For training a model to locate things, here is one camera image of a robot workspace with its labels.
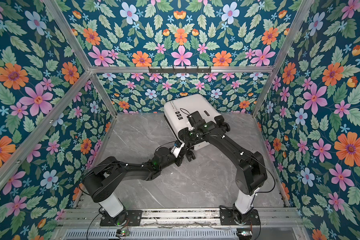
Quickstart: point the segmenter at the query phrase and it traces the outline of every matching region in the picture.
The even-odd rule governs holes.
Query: diagonal metal bar
[[[97,89],[97,92],[99,93],[100,98],[103,100],[105,105],[107,106],[108,110],[112,114],[113,117],[116,117],[117,112],[115,107],[113,106],[108,93],[106,92],[104,86],[101,84],[99,77],[97,74],[92,74],[91,81],[95,85],[95,88]]]
[[[47,133],[53,121],[59,118],[59,115],[72,102],[72,99],[82,89],[90,78],[90,72],[84,72],[77,82],[68,90],[68,92],[60,99],[60,101],[52,108],[52,110],[43,118],[39,125],[31,132],[24,142],[16,149],[12,156],[0,168],[0,190],[8,182],[8,180],[16,173],[19,166],[33,151],[36,144],[40,142],[42,137]]]
[[[195,71],[197,67],[151,67],[151,70],[159,71],[163,70],[163,73],[167,73],[169,71],[183,70],[184,73],[187,70]],[[149,73],[148,67],[117,67],[117,66],[109,66],[109,67],[91,67],[92,73]],[[235,66],[235,67],[211,67],[212,73],[271,73],[273,72],[272,66]]]
[[[278,52],[277,58],[275,60],[275,64],[273,65],[274,71],[268,77],[264,87],[262,88],[259,98],[257,99],[256,106],[252,113],[253,116],[256,116],[257,113],[259,112],[259,109],[260,109],[262,103],[264,102],[264,100],[269,92],[270,87],[272,86],[272,82],[276,78],[278,71],[280,70],[281,65],[284,62],[285,57],[287,56],[287,53],[288,53],[290,47],[292,46],[293,41],[295,40],[296,35],[302,26],[302,22],[304,21],[307,13],[309,12],[309,9],[312,6],[313,2],[314,2],[314,0],[303,0],[302,1],[295,18],[293,19],[292,25],[290,26],[289,33],[288,33],[287,37],[285,38],[285,41],[284,41],[280,51]]]
[[[80,61],[84,70],[88,71],[89,68],[91,67],[91,63],[89,62],[87,55],[81,48],[81,45],[77,41],[75,35],[73,35],[71,27],[69,26],[67,19],[64,17],[59,5],[56,3],[55,0],[44,0],[43,2],[47,7],[48,11],[51,13],[60,31],[63,33],[64,37],[66,38],[69,46],[72,48],[73,52],[75,53],[77,59]]]

